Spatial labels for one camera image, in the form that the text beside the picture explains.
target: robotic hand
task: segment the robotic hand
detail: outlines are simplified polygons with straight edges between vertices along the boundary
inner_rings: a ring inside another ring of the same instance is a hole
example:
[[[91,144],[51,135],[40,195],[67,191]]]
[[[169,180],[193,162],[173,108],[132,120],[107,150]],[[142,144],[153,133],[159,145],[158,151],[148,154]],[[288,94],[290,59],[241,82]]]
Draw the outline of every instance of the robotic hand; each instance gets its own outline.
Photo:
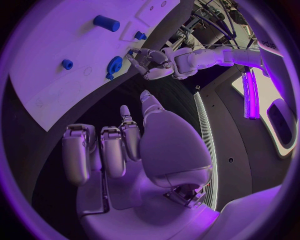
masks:
[[[133,53],[145,56],[141,63],[134,59]],[[232,49],[230,46],[220,46],[213,50],[205,48],[195,51],[188,47],[177,51],[173,51],[171,47],[165,47],[161,51],[133,48],[126,57],[147,80],[160,79],[171,74],[174,79],[182,80],[195,75],[201,69],[207,69],[214,65],[231,67],[234,64],[259,68],[268,77],[259,51]],[[145,66],[145,60],[154,61],[159,66],[148,69]]]

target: blue cylinder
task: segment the blue cylinder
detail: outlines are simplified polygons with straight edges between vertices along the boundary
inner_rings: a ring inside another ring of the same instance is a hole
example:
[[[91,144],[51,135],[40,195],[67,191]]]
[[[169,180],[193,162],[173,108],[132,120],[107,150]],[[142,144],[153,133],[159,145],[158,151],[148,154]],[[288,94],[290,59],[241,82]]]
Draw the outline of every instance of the blue cylinder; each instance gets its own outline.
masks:
[[[98,15],[94,18],[93,24],[111,32],[115,32],[120,28],[119,21],[101,15]]]
[[[63,60],[61,64],[67,70],[70,70],[73,67],[73,62],[69,59]]]

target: purple light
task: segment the purple light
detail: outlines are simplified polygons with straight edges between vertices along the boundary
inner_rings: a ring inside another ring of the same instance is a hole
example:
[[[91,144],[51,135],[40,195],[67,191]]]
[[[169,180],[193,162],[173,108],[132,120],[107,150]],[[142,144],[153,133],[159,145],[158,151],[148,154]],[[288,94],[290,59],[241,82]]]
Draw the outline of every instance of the purple light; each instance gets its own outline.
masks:
[[[243,73],[242,83],[244,90],[244,117],[247,119],[259,119],[259,91],[254,72],[252,71],[252,74],[251,72]]]

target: dark floor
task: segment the dark floor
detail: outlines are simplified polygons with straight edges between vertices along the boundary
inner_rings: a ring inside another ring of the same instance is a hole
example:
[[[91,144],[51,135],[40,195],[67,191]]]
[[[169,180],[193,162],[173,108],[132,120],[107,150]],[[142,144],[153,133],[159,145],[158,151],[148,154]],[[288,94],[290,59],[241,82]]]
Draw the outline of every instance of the dark floor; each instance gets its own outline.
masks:
[[[76,122],[94,125],[99,135],[104,126],[120,125],[120,106],[127,105],[143,133],[140,94],[145,89],[166,110],[178,114],[201,133],[193,95],[181,81],[170,76],[147,81],[140,75],[135,75],[98,101]],[[83,240],[87,237],[76,214],[76,193],[77,188],[66,179],[62,163],[62,144],[59,142],[39,174],[32,196],[32,206],[64,236],[71,240]]]

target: robotic arm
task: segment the robotic arm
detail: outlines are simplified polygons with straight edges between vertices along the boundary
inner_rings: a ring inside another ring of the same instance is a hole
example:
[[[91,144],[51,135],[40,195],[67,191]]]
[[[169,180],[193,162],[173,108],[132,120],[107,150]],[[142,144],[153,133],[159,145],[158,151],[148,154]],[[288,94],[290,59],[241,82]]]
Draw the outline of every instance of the robotic arm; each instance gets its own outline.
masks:
[[[149,70],[133,58],[133,52],[143,54],[146,59],[156,62],[159,66]],[[230,67],[234,64],[259,68],[265,76],[268,76],[259,51],[232,49],[229,46],[195,51],[187,47],[177,51],[173,51],[171,47],[163,48],[161,51],[134,48],[128,52],[126,57],[147,80],[160,79],[171,74],[174,79],[186,79],[201,69],[207,69],[214,65]]]

